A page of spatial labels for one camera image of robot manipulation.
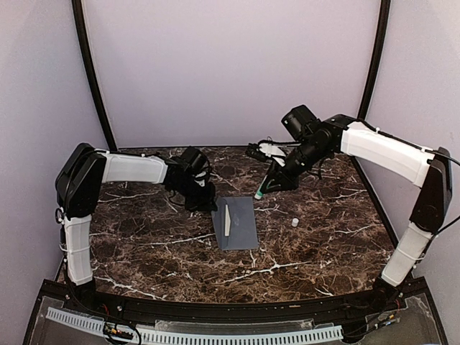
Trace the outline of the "white green glue stick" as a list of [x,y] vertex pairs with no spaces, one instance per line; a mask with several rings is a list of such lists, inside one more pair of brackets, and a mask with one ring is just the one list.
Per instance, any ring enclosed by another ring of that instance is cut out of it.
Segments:
[[270,178],[268,175],[264,177],[261,184],[259,185],[257,192],[254,194],[256,200],[260,200],[265,194],[270,191]]

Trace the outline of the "beige lined letter paper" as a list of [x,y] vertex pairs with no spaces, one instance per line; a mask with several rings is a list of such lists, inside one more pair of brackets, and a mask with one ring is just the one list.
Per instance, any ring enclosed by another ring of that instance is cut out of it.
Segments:
[[229,205],[225,205],[224,209],[224,236],[229,237],[231,231],[231,214],[229,210]]

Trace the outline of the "grey blue envelope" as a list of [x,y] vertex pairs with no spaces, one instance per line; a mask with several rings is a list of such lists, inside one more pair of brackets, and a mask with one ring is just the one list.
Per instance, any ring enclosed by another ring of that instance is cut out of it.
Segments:
[[[224,236],[224,209],[229,205],[231,214],[230,236]],[[219,197],[217,211],[212,211],[213,229],[219,249],[247,250],[258,249],[259,240],[254,215],[252,197]]]

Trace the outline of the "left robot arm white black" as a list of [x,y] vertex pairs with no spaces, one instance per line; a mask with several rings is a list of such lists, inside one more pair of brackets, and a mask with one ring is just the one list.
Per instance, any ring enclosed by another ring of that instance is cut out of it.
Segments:
[[85,285],[93,281],[91,221],[107,185],[161,185],[171,196],[182,197],[185,210],[210,213],[218,208],[211,171],[209,159],[195,147],[163,157],[112,152],[80,143],[55,180],[55,221],[61,226],[65,273],[71,283],[80,286],[73,293],[74,303],[86,313],[101,308],[101,296]]

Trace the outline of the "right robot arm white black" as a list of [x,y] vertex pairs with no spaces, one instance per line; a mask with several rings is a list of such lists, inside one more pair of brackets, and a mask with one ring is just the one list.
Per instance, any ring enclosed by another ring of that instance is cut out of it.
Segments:
[[338,114],[321,121],[305,105],[291,109],[281,122],[293,138],[294,149],[285,155],[271,140],[259,143],[262,156],[272,163],[255,194],[257,199],[295,190],[303,173],[336,153],[372,162],[419,187],[408,227],[380,274],[386,284],[367,295],[367,306],[374,312],[383,311],[395,299],[391,286],[403,282],[433,238],[447,227],[444,221],[452,198],[454,160],[442,147],[434,150],[406,142],[350,116]]

